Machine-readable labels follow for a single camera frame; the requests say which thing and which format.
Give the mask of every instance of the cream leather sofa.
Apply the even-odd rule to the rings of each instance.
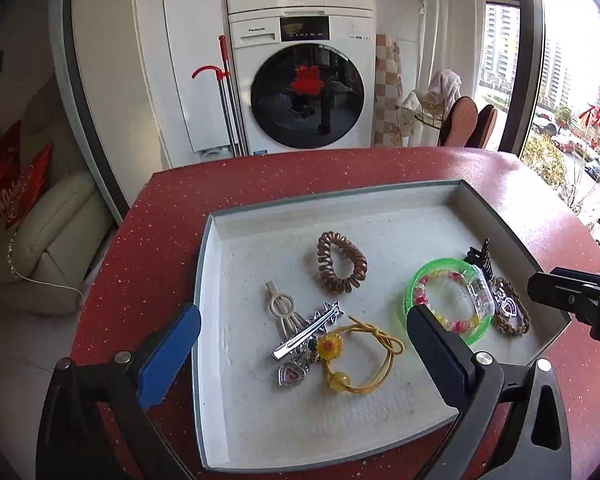
[[[0,299],[40,314],[66,314],[76,308],[76,292],[14,277],[7,261],[9,241],[18,228],[11,260],[20,274],[80,288],[113,222],[75,142],[55,77],[36,93],[23,114],[22,167],[49,141],[53,150],[43,194],[19,224],[5,231],[0,221]]]

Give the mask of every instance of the red countertop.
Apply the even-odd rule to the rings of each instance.
[[[131,350],[160,328],[179,304],[192,300],[200,241],[211,212],[355,187],[458,178],[491,204],[544,270],[565,266],[600,272],[600,248],[586,228],[512,155],[411,148],[297,152],[211,162],[154,174],[141,191],[91,289],[71,357],[79,365],[95,364],[119,350]],[[567,410],[573,479],[585,479],[600,462],[600,343],[589,338],[587,327],[574,322],[545,357],[554,365]],[[150,415],[190,470],[201,472],[189,364]],[[503,421],[504,408],[499,408],[468,478],[478,476],[486,465]],[[444,430],[437,430],[366,460],[283,477],[406,480],[432,455],[443,435]],[[115,442],[125,463],[125,449],[118,439]],[[229,476],[244,477],[198,474],[201,480]]]

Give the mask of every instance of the tree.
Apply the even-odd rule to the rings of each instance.
[[[547,136],[529,136],[522,152],[522,162],[534,170],[552,189],[565,184],[566,167],[562,153]]]
[[[546,102],[546,84],[542,83],[540,85],[540,91],[538,92],[538,98],[542,104]]]
[[[560,105],[555,113],[555,121],[558,123],[558,133],[563,128],[567,128],[570,126],[573,121],[573,117],[571,115],[571,108],[567,105]]]

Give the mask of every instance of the curtain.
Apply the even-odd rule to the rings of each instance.
[[[463,96],[474,97],[482,55],[486,0],[423,0],[420,11],[420,62],[416,89],[427,92],[443,68],[462,80]]]

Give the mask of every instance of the white tray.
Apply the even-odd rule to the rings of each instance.
[[[351,294],[332,294],[320,282],[316,243],[328,230],[344,234],[368,260],[366,280]],[[442,401],[408,342],[404,291],[426,262],[462,259],[487,237],[494,274],[513,282],[532,325],[526,335],[510,338],[492,324],[472,349],[487,350],[499,362],[529,364],[570,318],[529,300],[526,282],[541,270],[538,263],[464,181],[355,189],[210,215],[194,297],[202,332],[192,351],[204,467],[256,472],[325,466],[398,446],[451,420],[456,410]],[[270,353],[282,338],[266,311],[268,280],[290,294],[305,317],[323,301],[338,299],[347,315],[399,337],[406,351],[387,381],[365,396],[335,394],[322,365],[314,365],[304,383],[280,388],[279,364]],[[339,326],[349,323],[338,320]],[[334,368],[360,384],[384,351],[360,334],[345,345]]]

